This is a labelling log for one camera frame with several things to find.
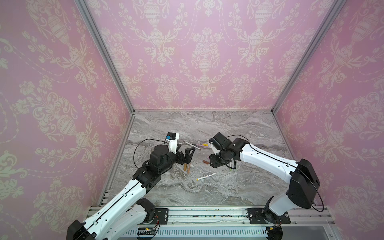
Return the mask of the pink fountain pen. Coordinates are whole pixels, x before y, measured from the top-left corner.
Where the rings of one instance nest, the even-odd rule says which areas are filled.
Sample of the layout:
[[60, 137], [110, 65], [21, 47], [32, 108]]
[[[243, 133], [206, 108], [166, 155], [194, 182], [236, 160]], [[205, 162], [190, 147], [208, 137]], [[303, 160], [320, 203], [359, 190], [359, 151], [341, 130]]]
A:
[[200, 145], [200, 144], [196, 144], [195, 147], [198, 147], [200, 149], [208, 149], [208, 148], [210, 148], [209, 146]]

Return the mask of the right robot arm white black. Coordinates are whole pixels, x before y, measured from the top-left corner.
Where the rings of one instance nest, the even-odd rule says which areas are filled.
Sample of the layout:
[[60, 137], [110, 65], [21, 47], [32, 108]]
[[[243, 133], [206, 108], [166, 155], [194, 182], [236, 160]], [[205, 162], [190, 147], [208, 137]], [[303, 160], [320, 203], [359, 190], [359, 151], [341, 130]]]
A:
[[230, 162], [244, 162], [255, 165], [288, 183], [288, 189], [272, 196], [262, 210], [264, 219], [273, 224], [280, 222], [286, 212], [295, 209], [311, 209], [315, 198], [320, 196], [319, 178], [308, 160], [289, 160], [261, 150], [248, 139], [238, 135], [231, 141], [222, 133], [209, 140], [213, 150], [210, 166], [218, 168]]

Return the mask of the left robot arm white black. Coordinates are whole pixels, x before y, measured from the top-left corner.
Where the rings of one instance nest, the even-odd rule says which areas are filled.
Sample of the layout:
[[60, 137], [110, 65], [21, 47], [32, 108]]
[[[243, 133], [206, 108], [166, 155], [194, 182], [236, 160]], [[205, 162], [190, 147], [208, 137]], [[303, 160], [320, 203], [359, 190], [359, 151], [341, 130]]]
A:
[[75, 220], [67, 230], [68, 240], [117, 240], [124, 231], [155, 218], [155, 205], [145, 195], [174, 164], [189, 164], [195, 148], [172, 152], [157, 145], [150, 158], [137, 169], [127, 185], [103, 208], [80, 222]]

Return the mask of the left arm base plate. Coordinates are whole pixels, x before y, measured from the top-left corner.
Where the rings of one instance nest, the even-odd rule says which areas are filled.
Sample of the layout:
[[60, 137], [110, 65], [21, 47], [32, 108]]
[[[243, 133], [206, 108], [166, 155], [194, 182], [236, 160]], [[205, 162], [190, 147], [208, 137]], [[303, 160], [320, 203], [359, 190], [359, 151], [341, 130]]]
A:
[[169, 209], [156, 208], [150, 217], [143, 222], [144, 225], [167, 225], [168, 224]]

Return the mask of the white pen yellow tip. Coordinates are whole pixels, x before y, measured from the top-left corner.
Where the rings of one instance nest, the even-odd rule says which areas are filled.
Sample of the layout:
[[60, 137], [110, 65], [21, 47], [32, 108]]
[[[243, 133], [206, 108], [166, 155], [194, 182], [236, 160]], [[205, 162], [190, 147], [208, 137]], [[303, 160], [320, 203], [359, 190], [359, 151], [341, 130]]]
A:
[[200, 181], [200, 180], [203, 180], [203, 179], [212, 177], [212, 176], [214, 176], [214, 175], [216, 175], [216, 174], [217, 174], [217, 173], [212, 173], [212, 174], [210, 174], [210, 175], [207, 175], [207, 176], [204, 176], [204, 177], [197, 178], [196, 180], [197, 180], [197, 181]]

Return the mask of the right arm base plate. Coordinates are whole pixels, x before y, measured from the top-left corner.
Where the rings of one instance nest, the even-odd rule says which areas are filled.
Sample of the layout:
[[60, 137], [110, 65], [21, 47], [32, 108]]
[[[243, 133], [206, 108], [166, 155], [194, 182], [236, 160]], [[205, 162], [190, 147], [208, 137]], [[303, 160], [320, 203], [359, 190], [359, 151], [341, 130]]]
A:
[[264, 208], [248, 208], [246, 218], [249, 219], [251, 225], [289, 225], [291, 219], [288, 213], [277, 216], [271, 211], [265, 211]]

